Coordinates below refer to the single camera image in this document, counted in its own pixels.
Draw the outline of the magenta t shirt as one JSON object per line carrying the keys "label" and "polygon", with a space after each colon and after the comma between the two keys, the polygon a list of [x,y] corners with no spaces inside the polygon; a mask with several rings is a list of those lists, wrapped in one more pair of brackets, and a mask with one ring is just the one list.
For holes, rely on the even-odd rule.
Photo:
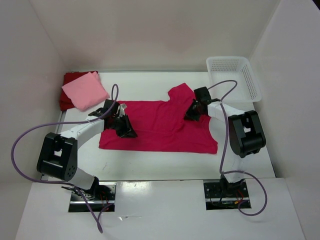
{"label": "magenta t shirt", "polygon": [[99,148],[217,154],[218,142],[209,130],[210,117],[202,115],[198,121],[184,118],[195,97],[193,90],[182,83],[167,94],[167,101],[124,101],[137,137],[120,138],[114,130],[106,129],[100,135]]}

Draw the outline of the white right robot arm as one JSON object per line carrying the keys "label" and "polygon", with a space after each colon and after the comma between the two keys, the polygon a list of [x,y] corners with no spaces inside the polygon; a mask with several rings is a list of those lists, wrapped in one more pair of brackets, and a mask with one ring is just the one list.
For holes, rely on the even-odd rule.
{"label": "white right robot arm", "polygon": [[266,146],[266,137],[256,111],[243,111],[211,98],[207,87],[194,91],[195,98],[185,113],[185,119],[199,121],[207,116],[225,124],[225,139],[219,166],[219,191],[225,197],[232,196],[243,184],[245,176],[242,159],[260,152]]}

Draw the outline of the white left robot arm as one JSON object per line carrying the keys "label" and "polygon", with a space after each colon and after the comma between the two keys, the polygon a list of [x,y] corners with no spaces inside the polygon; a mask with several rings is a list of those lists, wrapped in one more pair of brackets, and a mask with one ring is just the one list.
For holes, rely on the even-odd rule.
{"label": "white left robot arm", "polygon": [[136,138],[127,105],[106,100],[103,107],[91,112],[83,123],[61,133],[48,133],[43,141],[36,170],[50,177],[76,186],[89,200],[107,192],[96,176],[78,167],[78,150],[104,130],[114,130],[119,138]]}

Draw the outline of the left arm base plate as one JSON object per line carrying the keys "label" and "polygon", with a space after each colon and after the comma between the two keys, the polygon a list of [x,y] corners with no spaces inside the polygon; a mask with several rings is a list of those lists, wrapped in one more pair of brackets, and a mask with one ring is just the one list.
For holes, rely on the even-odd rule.
{"label": "left arm base plate", "polygon": [[[115,199],[117,183],[115,181],[101,181],[99,183],[101,191],[94,195],[89,194],[88,190],[80,190],[84,195],[87,203],[91,207],[94,213],[100,212],[103,208],[106,208],[105,212],[115,211]],[[89,212],[88,206],[85,200],[75,189],[71,190],[69,207],[69,213],[85,213]]]}

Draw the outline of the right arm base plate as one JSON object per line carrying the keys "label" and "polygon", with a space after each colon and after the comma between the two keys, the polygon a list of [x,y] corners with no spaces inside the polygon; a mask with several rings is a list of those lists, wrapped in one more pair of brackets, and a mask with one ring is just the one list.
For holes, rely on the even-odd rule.
{"label": "right arm base plate", "polygon": [[251,209],[250,196],[244,180],[227,183],[213,179],[203,182],[206,210]]}

